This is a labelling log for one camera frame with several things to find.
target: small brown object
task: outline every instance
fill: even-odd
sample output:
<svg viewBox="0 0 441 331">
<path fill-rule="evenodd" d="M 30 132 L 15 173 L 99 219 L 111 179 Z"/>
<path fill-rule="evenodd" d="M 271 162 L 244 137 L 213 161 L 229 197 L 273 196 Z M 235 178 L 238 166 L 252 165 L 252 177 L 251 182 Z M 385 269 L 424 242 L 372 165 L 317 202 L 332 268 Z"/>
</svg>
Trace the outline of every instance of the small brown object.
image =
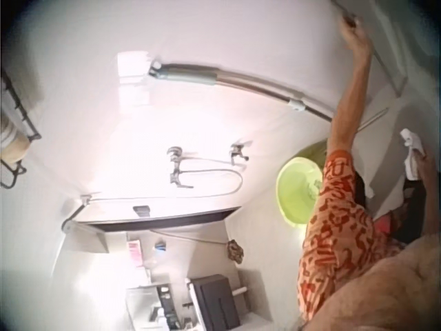
<svg viewBox="0 0 441 331">
<path fill-rule="evenodd" d="M 228 241 L 227 244 L 228 259 L 241 264 L 243 261 L 243 249 L 237 244 L 235 240 Z"/>
</svg>

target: person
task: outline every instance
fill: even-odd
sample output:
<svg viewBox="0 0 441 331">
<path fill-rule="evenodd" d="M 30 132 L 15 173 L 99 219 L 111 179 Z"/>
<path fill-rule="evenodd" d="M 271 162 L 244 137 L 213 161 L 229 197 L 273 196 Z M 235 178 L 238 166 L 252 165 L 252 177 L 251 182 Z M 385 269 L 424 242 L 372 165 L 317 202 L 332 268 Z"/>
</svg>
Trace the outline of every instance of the person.
<svg viewBox="0 0 441 331">
<path fill-rule="evenodd" d="M 405 247 L 379 231 L 354 200 L 351 149 L 364 111 L 372 48 L 360 20 L 341 17 L 339 26 L 353 53 L 353 74 L 332 121 L 323 187 L 302 247 L 297 287 L 303 329 L 437 327 L 441 299 L 435 161 L 430 154 L 415 152 L 427 191 L 425 220 L 422 238 Z"/>
</svg>

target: faucet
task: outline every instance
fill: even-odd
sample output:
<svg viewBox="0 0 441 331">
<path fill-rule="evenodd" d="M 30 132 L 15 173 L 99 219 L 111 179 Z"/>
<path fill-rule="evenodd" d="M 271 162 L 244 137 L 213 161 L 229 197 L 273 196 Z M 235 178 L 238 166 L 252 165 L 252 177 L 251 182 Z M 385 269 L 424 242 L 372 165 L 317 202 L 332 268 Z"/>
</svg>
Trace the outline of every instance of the faucet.
<svg viewBox="0 0 441 331">
<path fill-rule="evenodd" d="M 167 155 L 170 156 L 170 162 L 173 162 L 173 172 L 170 174 L 170 183 L 175 184 L 177 188 L 194 188 L 190 185 L 182 185 L 179 175 L 181 174 L 181 169 L 179 168 L 182 161 L 182 148 L 181 147 L 170 147 L 167 151 Z"/>
<path fill-rule="evenodd" d="M 244 159 L 244 160 L 246 160 L 246 161 L 249 160 L 249 157 L 246 157 L 246 156 L 242 153 L 242 149 L 243 149 L 244 147 L 245 147 L 245 146 L 244 146 L 243 144 L 241 144 L 241 143 L 234 143 L 234 144 L 231 146 L 231 150 L 229 151 L 229 156 L 231 157 L 231 160 L 232 160 L 232 166 L 236 165 L 235 162 L 234 162 L 234 158 L 235 158 L 235 157 L 241 157 L 242 159 Z"/>
</svg>

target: curved shower rod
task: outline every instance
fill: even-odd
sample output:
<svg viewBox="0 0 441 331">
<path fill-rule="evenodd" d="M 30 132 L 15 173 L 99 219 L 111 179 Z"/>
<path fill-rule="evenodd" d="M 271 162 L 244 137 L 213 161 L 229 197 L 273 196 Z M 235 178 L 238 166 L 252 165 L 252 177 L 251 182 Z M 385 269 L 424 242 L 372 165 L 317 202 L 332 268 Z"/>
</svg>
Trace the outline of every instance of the curved shower rod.
<svg viewBox="0 0 441 331">
<path fill-rule="evenodd" d="M 303 93 L 283 86 L 279 83 L 254 77 L 248 74 L 230 72 L 216 67 L 198 66 L 193 64 L 169 63 L 161 64 L 153 61 L 148 74 L 156 79 L 168 81 L 184 81 L 210 86 L 226 86 L 263 95 L 291 106 L 297 111 L 310 112 L 325 121 L 332 118 L 317 109 L 308 106 L 308 98 Z"/>
</svg>

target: pink object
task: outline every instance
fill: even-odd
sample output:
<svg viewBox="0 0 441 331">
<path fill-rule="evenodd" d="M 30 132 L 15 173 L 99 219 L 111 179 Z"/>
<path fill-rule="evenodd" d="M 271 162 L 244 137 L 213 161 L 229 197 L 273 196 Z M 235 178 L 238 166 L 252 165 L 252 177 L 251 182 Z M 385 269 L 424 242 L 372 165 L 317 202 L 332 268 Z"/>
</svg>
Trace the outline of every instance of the pink object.
<svg viewBox="0 0 441 331">
<path fill-rule="evenodd" d="M 134 267 L 142 267 L 143 251 L 141 250 L 141 242 L 139 240 L 128 241 L 127 246 L 129 248 L 130 258 L 134 264 Z"/>
</svg>

